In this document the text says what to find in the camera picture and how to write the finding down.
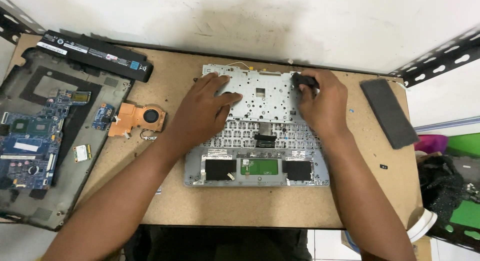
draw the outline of person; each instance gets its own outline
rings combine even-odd
[[[347,127],[346,86],[328,70],[307,69],[302,75],[314,77],[320,86],[320,92],[316,96],[308,86],[299,86],[303,93],[299,110],[322,141],[338,214],[351,238],[361,249],[362,260],[416,260],[402,222],[369,170]],[[207,141],[223,129],[231,105],[243,97],[235,92],[213,96],[229,80],[229,76],[218,76],[216,72],[200,78],[185,95],[175,117],[163,133],[78,207],[57,234],[42,261],[96,261],[120,249],[139,227],[155,192],[175,163],[192,147]],[[249,236],[247,232],[240,232],[241,236]],[[188,237],[189,231],[185,228],[176,232],[176,239],[179,236]],[[294,236],[297,236],[298,242],[302,232]],[[265,242],[268,240],[266,237],[260,241],[256,239],[259,238],[257,236],[249,238],[257,242],[252,247],[256,251],[261,251],[262,245],[268,244]],[[166,245],[170,246],[163,250],[168,251],[174,243]],[[170,255],[169,258],[188,260],[200,255],[194,253],[185,257],[185,252],[189,249],[184,245],[180,245],[180,249],[181,253]],[[213,251],[215,256],[199,259],[221,260],[223,257],[226,260],[241,260],[233,257],[237,254],[248,260],[302,260],[295,253],[286,255],[282,249],[270,251],[270,257],[247,255],[246,252],[251,249],[249,247],[217,249],[216,252]]]

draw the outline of particle board surface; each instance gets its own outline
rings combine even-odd
[[[27,34],[21,37],[9,69],[13,64],[23,63],[24,60],[20,57],[23,50],[35,46],[38,39],[39,36]],[[213,56],[132,49],[147,55],[154,69],[147,83],[135,82],[128,101],[138,105],[160,105],[170,118],[175,116],[183,97],[193,85],[193,78],[201,76],[204,64],[226,65],[236,62]],[[267,71],[289,72],[303,69],[269,63],[244,63],[257,70],[265,68]],[[377,78],[376,75],[340,71],[334,71],[334,74],[348,87],[347,123],[365,161],[404,226],[411,227],[422,212],[413,145],[393,150],[382,132],[359,86],[360,81]],[[393,82],[390,86],[408,117],[405,91]],[[140,139],[139,134],[140,131],[134,129],[129,141],[122,137],[107,139],[78,202],[84,202],[150,144],[150,141]],[[388,169],[381,169],[380,164],[388,166]],[[142,223],[343,228],[330,187],[187,187],[183,183],[183,168],[182,158],[164,181],[162,193],[153,198]]]

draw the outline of small circuit board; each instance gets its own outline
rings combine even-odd
[[[36,115],[5,112],[0,124],[0,177],[10,188],[49,189],[72,105],[85,105],[91,92],[52,90]]]
[[[112,117],[114,115],[113,111],[114,108],[112,105],[103,103],[95,115],[92,128],[97,130],[105,130],[106,126],[112,122]]]
[[[76,146],[73,149],[74,157],[75,157],[75,162],[83,162],[92,159],[92,150],[90,149],[90,145],[82,145],[82,146]]]
[[[242,175],[278,175],[276,159],[242,159],[240,173]]]

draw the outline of black cloth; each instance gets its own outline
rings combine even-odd
[[[311,261],[306,229],[140,225],[126,261]]]

